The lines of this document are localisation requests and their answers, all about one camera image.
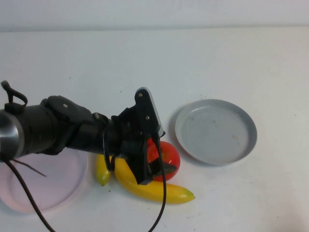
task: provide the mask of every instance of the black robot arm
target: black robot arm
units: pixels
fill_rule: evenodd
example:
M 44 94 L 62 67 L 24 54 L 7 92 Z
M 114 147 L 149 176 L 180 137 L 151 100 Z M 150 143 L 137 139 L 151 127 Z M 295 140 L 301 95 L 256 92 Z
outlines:
M 0 152 L 7 159 L 31 153 L 57 155 L 69 147 L 103 153 L 109 170 L 114 168 L 110 156 L 125 158 L 138 184 L 147 184 L 161 173 L 159 159 L 147 163 L 147 140 L 164 135 L 148 89 L 138 89 L 136 104 L 108 119 L 61 96 L 27 106 L 23 94 L 13 90 L 6 81 L 1 85 L 9 97 L 9 103 L 0 110 Z M 13 102 L 13 97 L 25 104 Z M 175 168 L 164 163 L 166 172 Z

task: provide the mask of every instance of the plastic fruit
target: plastic fruit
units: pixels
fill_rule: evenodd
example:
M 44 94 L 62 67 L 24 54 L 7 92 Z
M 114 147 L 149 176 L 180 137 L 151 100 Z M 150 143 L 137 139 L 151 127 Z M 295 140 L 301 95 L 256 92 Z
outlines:
M 107 170 L 104 155 L 97 155 L 96 160 L 96 177 L 97 181 L 102 185 L 106 185 L 111 176 L 111 172 Z
M 115 159 L 115 176 L 119 183 L 131 193 L 148 200 L 163 201 L 163 183 L 152 181 L 148 185 L 138 185 L 128 164 L 122 158 Z M 167 184 L 167 203 L 182 204 L 193 200 L 194 194 L 184 187 Z
M 176 175 L 176 173 L 179 170 L 180 156 L 179 156 L 177 149 L 172 144 L 170 144 L 168 142 L 161 141 L 160 147 L 162 149 L 163 162 L 168 163 L 168 164 L 172 164 L 177 168 L 172 173 L 166 174 L 166 180 L 170 180 L 170 179 L 173 178 L 174 175 Z M 148 163 L 152 162 L 156 158 L 159 158 L 159 153 L 158 153 L 158 150 L 157 150 L 154 143 L 152 143 L 148 146 L 147 157 L 148 157 Z M 160 176 L 154 177 L 154 180 L 163 181 L 163 178 L 160 175 Z

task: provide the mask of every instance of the plastic banana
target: plastic banana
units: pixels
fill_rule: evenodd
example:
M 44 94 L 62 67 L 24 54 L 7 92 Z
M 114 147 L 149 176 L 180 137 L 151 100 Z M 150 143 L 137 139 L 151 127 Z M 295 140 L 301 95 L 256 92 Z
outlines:
M 163 201 L 163 183 L 152 181 L 148 185 L 138 185 L 126 161 L 115 159 L 115 176 L 119 183 L 131 193 L 148 200 Z M 195 199 L 192 192 L 184 187 L 167 184 L 167 203 L 182 204 Z
M 97 155 L 96 160 L 96 177 L 97 181 L 102 185 L 106 185 L 111 176 L 111 172 L 107 170 L 104 155 Z

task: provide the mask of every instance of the screw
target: screw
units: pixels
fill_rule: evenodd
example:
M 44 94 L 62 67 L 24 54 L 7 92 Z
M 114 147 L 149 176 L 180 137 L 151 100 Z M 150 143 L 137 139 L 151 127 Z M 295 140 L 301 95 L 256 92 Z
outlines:
M 100 118 L 100 115 L 98 113 L 94 113 L 94 116 L 95 116 L 96 119 Z

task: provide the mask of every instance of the black cable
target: black cable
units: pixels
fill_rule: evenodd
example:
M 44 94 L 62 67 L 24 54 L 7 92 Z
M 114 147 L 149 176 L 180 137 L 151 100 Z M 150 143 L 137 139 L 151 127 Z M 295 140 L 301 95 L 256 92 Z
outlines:
M 30 201 L 31 205 L 33 206 L 33 209 L 35 210 L 35 212 L 37 213 L 37 215 L 39 216 L 39 218 L 41 219 L 41 221 L 43 222 L 43 224 L 46 226 L 46 228 L 47 228 L 50 232 L 56 232 L 56 231 L 48 224 L 48 222 L 46 221 L 46 219 L 43 217 L 41 211 L 39 210 L 37 204 L 35 203 L 35 201 L 34 201 L 32 195 L 31 195 L 31 193 L 30 193 L 30 191 L 29 191 L 29 189 L 28 189 L 28 187 L 27 187 L 27 185 L 26 185 L 24 179 L 22 178 L 22 176 L 20 175 L 20 173 L 18 172 L 18 170 L 15 168 L 14 165 L 12 165 L 12 163 L 11 163 L 8 159 L 2 157 L 2 160 L 3 160 L 3 162 L 6 163 L 6 165 L 9 166 L 9 168 L 12 170 L 12 172 L 16 175 L 16 177 L 17 177 L 17 179 L 19 180 L 21 186 L 23 187 L 25 193 L 27 194 L 27 196 L 28 196 L 28 198 L 29 198 L 29 201 Z
M 166 205 L 166 195 L 167 195 L 167 188 L 166 188 L 166 176 L 165 176 L 165 170 L 163 167 L 163 158 L 162 158 L 162 150 L 160 148 L 160 138 L 158 136 L 154 136 L 153 141 L 155 143 L 155 146 L 158 150 L 159 153 L 159 160 L 160 160 L 160 168 L 161 168 L 161 172 L 162 172 L 162 177 L 163 177 L 163 202 L 162 202 L 162 207 L 161 210 L 159 212 L 159 215 L 157 217 L 157 219 L 155 220 L 153 226 L 150 228 L 150 230 L 148 232 L 152 232 L 154 231 L 155 227 L 158 225 L 162 215 L 163 215 L 163 211 Z M 29 198 L 29 201 L 31 203 L 31 205 L 33 206 L 33 209 L 35 210 L 35 212 L 37 213 L 37 215 L 39 216 L 40 220 L 43 222 L 43 224 L 45 225 L 45 227 L 50 231 L 50 232 L 56 232 L 46 221 L 46 219 L 44 218 L 44 216 L 42 215 L 40 209 L 38 208 L 37 204 L 35 203 L 23 177 L 20 175 L 19 171 L 15 168 L 14 165 L 12 165 L 12 163 L 6 159 L 3 155 L 1 156 L 3 162 L 6 163 L 6 165 L 8 165 L 8 167 L 12 170 L 12 172 L 15 174 L 15 176 L 17 177 L 18 181 L 20 182 L 21 186 L 23 187 L 26 195 Z
M 164 211 L 164 208 L 165 208 L 165 204 L 166 204 L 166 176 L 165 176 L 165 170 L 163 168 L 163 158 L 162 158 L 162 151 L 161 151 L 161 148 L 160 148 L 160 138 L 159 138 L 159 136 L 158 135 L 154 136 L 153 141 L 154 141 L 155 146 L 156 146 L 158 153 L 159 153 L 160 168 L 161 168 L 162 177 L 163 177 L 163 202 L 162 202 L 162 207 L 161 207 L 160 213 L 159 213 L 156 221 L 154 222 L 153 226 L 150 228 L 150 230 L 148 232 L 154 231 L 155 227 L 157 226 L 157 224 L 159 223 L 159 221 L 162 217 L 162 214 L 163 214 L 163 211 Z

